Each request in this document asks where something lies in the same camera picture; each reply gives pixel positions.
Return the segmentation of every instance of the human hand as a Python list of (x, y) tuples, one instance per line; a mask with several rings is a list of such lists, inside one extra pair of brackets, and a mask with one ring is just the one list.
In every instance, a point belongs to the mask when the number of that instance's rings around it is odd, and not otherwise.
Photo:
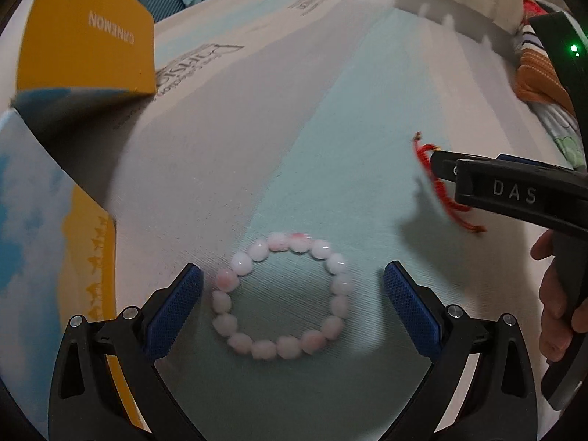
[[(542, 260), (552, 255), (553, 231), (548, 230), (531, 248), (531, 257)], [(562, 320), (567, 308), (567, 298), (557, 279), (555, 261), (552, 260), (543, 275), (541, 288), (539, 288), (539, 300), (543, 303), (539, 349), (545, 358), (558, 362), (570, 346), (572, 329), (577, 333), (588, 332), (588, 299), (575, 310), (571, 318), (571, 327)]]

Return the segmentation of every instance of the bead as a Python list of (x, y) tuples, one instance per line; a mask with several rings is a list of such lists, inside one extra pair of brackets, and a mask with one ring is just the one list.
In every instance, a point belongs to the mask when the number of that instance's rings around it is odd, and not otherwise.
[(219, 314), (230, 312), (230, 297), (220, 290), (212, 292), (212, 309)]
[(347, 262), (345, 262), (345, 259), (343, 259), (343, 256), (340, 253), (333, 253), (326, 260), (325, 266), (327, 267), (327, 270), (333, 275), (343, 273), (347, 270)]
[(302, 353), (300, 340), (295, 336), (281, 336), (276, 343), (277, 353), (280, 358), (285, 360), (293, 360), (298, 358)]
[(288, 237), (283, 232), (273, 232), (268, 236), (269, 250), (283, 252), (289, 248)]
[(320, 332), (327, 340), (336, 340), (343, 331), (343, 320), (339, 317), (330, 316), (325, 318)]
[(270, 340), (255, 341), (251, 346), (251, 355), (254, 360), (273, 360), (276, 354), (276, 344)]
[(323, 349), (327, 344), (325, 336), (318, 330), (307, 330), (302, 333), (302, 351), (312, 355), (314, 352)]
[(219, 315), (212, 321), (212, 326), (220, 336), (229, 337), (237, 333), (237, 317), (228, 313)]
[(254, 262), (263, 262), (269, 255), (267, 241), (265, 239), (257, 239), (249, 246), (247, 253)]
[(351, 275), (342, 273), (333, 277), (331, 280), (331, 291), (335, 295), (349, 295), (354, 291), (354, 282)]
[(303, 233), (296, 232), (290, 236), (290, 248), (295, 253), (305, 253), (311, 248), (311, 238)]
[(345, 295), (331, 298), (331, 313), (339, 318), (347, 318), (349, 314), (349, 300)]
[(234, 350), (235, 353), (239, 355), (248, 355), (251, 353), (251, 346), (254, 344), (254, 341), (251, 339), (249, 335), (245, 333), (235, 333), (227, 344)]
[(247, 275), (254, 269), (254, 263), (245, 252), (237, 252), (230, 259), (230, 268), (232, 268), (237, 275)]
[(216, 288), (229, 293), (239, 286), (239, 277), (231, 269), (219, 269), (216, 273)]
[(315, 240), (312, 244), (311, 255), (318, 259), (324, 260), (330, 257), (332, 253), (330, 243), (326, 240)]

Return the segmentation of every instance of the bed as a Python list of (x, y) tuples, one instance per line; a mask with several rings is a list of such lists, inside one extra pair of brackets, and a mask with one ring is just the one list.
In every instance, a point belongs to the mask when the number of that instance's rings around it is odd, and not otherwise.
[[(48, 149), (116, 219), (118, 310), (142, 305), (187, 262), (204, 270), (204, 302), (157, 368), (207, 439), (377, 439), (429, 365), (380, 290), (394, 259), (471, 316), (514, 314), (539, 382), (548, 262), (528, 250), (542, 229), (474, 211), (469, 220), (488, 232), (464, 232), (411, 145), (421, 131), (448, 150), (567, 166), (500, 56), (363, 0), (207, 0), (156, 25), (155, 61), (152, 100), (76, 126)], [(330, 240), (356, 289), (332, 347), (261, 363), (217, 337), (209, 288), (236, 249), (276, 230)], [(312, 267), (293, 254), (256, 266), (239, 320), (271, 337), (323, 317), (327, 275)], [(555, 413), (544, 401), (539, 413), (544, 432)]]

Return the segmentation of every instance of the metal screw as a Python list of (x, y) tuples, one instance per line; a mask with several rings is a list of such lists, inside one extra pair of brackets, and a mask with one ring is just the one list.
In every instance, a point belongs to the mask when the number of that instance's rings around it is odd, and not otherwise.
[(71, 317), (69, 324), (73, 328), (76, 328), (76, 327), (80, 326), (82, 324), (82, 322), (83, 322), (83, 318), (80, 315), (76, 315), (75, 317)]
[(461, 318), (463, 316), (463, 309), (457, 305), (449, 305), (447, 312), (454, 318)]
[(127, 307), (125, 308), (125, 310), (122, 312), (122, 317), (125, 320), (132, 320), (134, 317), (136, 317), (137, 315), (139, 315), (139, 310), (137, 310), (135, 307)]
[(504, 317), (502, 317), (502, 319), (505, 321), (505, 323), (508, 326), (514, 326), (516, 325), (516, 318), (514, 315), (511, 315), (509, 313), (507, 313), (506, 315), (504, 315)]

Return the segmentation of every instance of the blue textured pad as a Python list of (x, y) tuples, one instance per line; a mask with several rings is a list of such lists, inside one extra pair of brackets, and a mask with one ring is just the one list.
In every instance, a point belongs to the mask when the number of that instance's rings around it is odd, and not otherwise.
[(404, 274), (389, 263), (384, 270), (384, 290), (392, 301), (417, 351), (434, 362), (441, 353), (441, 327)]
[(143, 348), (151, 361), (167, 356), (187, 316), (201, 297), (203, 285), (202, 271), (196, 266), (191, 267), (151, 320)]

